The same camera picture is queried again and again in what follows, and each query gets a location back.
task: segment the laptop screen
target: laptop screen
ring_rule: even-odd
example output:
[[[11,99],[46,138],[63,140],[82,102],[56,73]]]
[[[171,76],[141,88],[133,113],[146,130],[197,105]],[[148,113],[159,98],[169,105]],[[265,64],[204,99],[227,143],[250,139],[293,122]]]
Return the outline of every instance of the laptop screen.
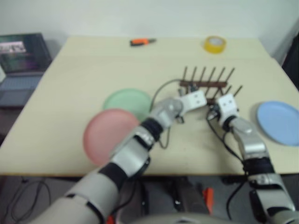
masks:
[[[0,36],[0,65],[6,75],[45,72],[51,62],[42,34]]]

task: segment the yellow tape roll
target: yellow tape roll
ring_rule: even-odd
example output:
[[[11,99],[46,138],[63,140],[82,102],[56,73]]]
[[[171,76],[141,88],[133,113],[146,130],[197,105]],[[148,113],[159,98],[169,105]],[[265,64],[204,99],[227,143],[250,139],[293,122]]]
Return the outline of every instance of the yellow tape roll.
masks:
[[[226,46],[226,41],[219,36],[209,36],[205,41],[205,50],[207,52],[218,54],[221,53]]]

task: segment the white tabletop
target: white tabletop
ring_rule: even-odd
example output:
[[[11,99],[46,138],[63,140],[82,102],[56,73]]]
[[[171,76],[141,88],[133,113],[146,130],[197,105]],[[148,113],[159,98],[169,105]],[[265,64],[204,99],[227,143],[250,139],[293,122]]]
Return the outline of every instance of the white tabletop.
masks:
[[[130,48],[128,38],[72,37],[43,76],[36,91],[0,148],[0,173],[26,175],[83,175],[95,168],[86,157],[82,136],[88,121],[101,111],[114,91],[137,88],[150,96],[164,82],[181,78],[185,66],[235,67],[229,84],[243,89],[236,101],[240,115],[256,123],[256,107],[279,100],[298,108],[298,92],[258,40],[228,40],[223,54],[203,50],[198,39],[159,39]],[[177,96],[171,84],[157,100]],[[174,124],[169,148],[151,150],[148,175],[242,174],[242,167],[215,138],[204,117],[206,108],[186,114]],[[299,172],[299,150],[269,139],[262,131],[275,170]],[[238,152],[232,136],[227,142]]]

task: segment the pink plate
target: pink plate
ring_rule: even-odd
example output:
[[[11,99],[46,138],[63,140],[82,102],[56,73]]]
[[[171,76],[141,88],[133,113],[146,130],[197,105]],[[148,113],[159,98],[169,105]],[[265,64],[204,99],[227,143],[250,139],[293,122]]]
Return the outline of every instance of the pink plate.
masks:
[[[138,125],[137,118],[128,111],[108,109],[100,112],[85,129],[85,153],[92,163],[98,166],[106,164],[110,152]]]

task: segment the cable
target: cable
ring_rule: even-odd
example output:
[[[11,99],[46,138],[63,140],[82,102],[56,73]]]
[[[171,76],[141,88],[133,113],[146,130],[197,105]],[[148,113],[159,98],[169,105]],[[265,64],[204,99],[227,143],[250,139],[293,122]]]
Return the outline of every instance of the cable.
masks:
[[[208,119],[210,111],[206,114],[206,121],[209,124],[211,130],[214,132],[214,134],[216,135],[216,137],[223,143],[224,147],[226,148],[226,150],[232,154],[235,158],[237,158],[241,163],[243,163],[243,160],[225,143],[225,137],[227,135],[228,132],[224,133],[223,137],[221,138],[220,135],[216,132],[215,128],[212,126],[210,120]]]
[[[17,190],[15,191],[15,193],[14,193],[12,199],[10,200],[10,202],[8,203],[8,205],[6,206],[5,213],[4,213],[3,217],[2,217],[1,220],[0,220],[0,224],[4,224],[4,223],[5,223],[5,220],[6,220],[6,217],[7,217],[7,215],[8,215],[8,211],[9,211],[9,207],[10,207],[11,203],[14,201],[15,197],[16,197],[17,194],[19,193],[19,191],[20,191],[22,185],[23,185],[24,183],[27,182],[27,180],[25,180],[22,176],[21,176],[21,179],[22,179],[22,180],[21,180],[21,182],[20,182],[20,184],[19,184]]]
[[[18,202],[20,201],[20,199],[22,198],[22,196],[24,195],[24,193],[26,192],[26,190],[27,190],[30,186],[32,186],[32,185],[34,185],[34,184],[37,184],[37,183],[38,183],[38,185],[37,185],[37,188],[36,188],[36,195],[35,195],[34,201],[33,201],[33,203],[31,204],[30,208],[29,208],[24,214],[22,214],[21,216],[17,216],[17,214],[16,214],[16,207],[17,207]],[[46,189],[47,189],[48,197],[49,197],[49,204],[51,205],[51,192],[50,192],[50,188],[49,188],[48,185],[44,182],[44,180],[41,180],[41,181],[34,181],[34,182],[29,183],[29,184],[28,184],[28,185],[27,185],[27,186],[26,186],[26,187],[19,193],[19,195],[17,196],[17,198],[16,198],[16,200],[15,200],[15,202],[13,203],[13,206],[12,206],[12,208],[11,208],[11,217],[12,217],[12,220],[13,220],[16,224],[19,223],[19,222],[21,222],[21,221],[24,221],[24,220],[28,219],[28,218],[31,216],[31,214],[32,214],[32,212],[33,212],[33,210],[34,210],[34,208],[35,208],[35,206],[36,206],[38,197],[39,197],[39,195],[40,195],[40,192],[41,192],[41,189],[42,189],[43,186],[45,186]],[[14,200],[14,198],[16,197],[17,194],[18,194],[18,191],[16,191],[16,193],[15,193],[15,195],[14,195],[14,197],[13,197],[11,203],[13,202],[13,200]]]
[[[167,86],[167,85],[170,84],[170,83],[180,82],[180,81],[181,81],[181,79],[172,79],[172,80],[170,80],[170,81],[164,83],[163,85],[161,85],[161,86],[157,89],[157,91],[155,92],[155,94],[154,94],[154,96],[153,96],[153,98],[152,98],[152,100],[151,100],[149,111],[151,111],[151,110],[153,109],[153,106],[154,106],[155,100],[156,100],[156,98],[157,98],[157,95],[159,94],[159,92],[160,92],[165,86]],[[165,143],[165,145],[162,143],[161,140],[158,141],[160,147],[163,148],[163,149],[167,149],[167,147],[168,147],[168,145],[169,145],[169,140],[170,140],[170,128],[168,128],[168,130],[167,130],[167,134],[166,134],[166,143]]]
[[[166,134],[166,143],[165,143],[165,145],[163,145],[163,143],[162,143],[161,140],[158,141],[160,147],[163,148],[163,149],[167,149],[167,147],[168,147],[168,145],[169,145],[169,140],[170,140],[170,128],[168,128],[168,130],[167,130],[167,134]]]
[[[230,215],[230,211],[229,211],[229,204],[232,201],[233,197],[238,193],[238,191],[243,187],[243,185],[245,184],[246,181],[243,181],[239,184],[239,186],[232,192],[232,194],[229,196],[227,202],[226,202],[226,212],[228,214],[228,218],[230,220],[232,220],[232,217]]]
[[[133,199],[134,197],[134,194],[135,194],[135,191],[136,191],[136,185],[137,185],[137,181],[134,182],[134,185],[133,185],[133,189],[132,189],[132,192],[131,192],[131,195],[130,197],[127,199],[126,202],[124,202],[123,204],[120,204],[119,206],[117,206],[115,209],[112,210],[111,212],[111,215],[114,215],[116,212],[118,212],[118,210],[122,209],[123,207],[127,206],[131,200]]]
[[[149,111],[151,111],[151,110],[153,109],[153,106],[154,106],[154,103],[155,103],[155,100],[156,100],[156,97],[157,97],[158,93],[159,93],[165,86],[167,86],[167,85],[170,84],[170,83],[180,82],[180,81],[181,81],[181,79],[178,79],[178,78],[177,78],[177,79],[172,79],[172,80],[170,80],[170,81],[164,83],[163,85],[161,85],[161,86],[159,87],[159,89],[157,89],[157,91],[155,92],[155,94],[154,94],[154,96],[153,96],[153,98],[152,98],[152,100],[151,100]]]

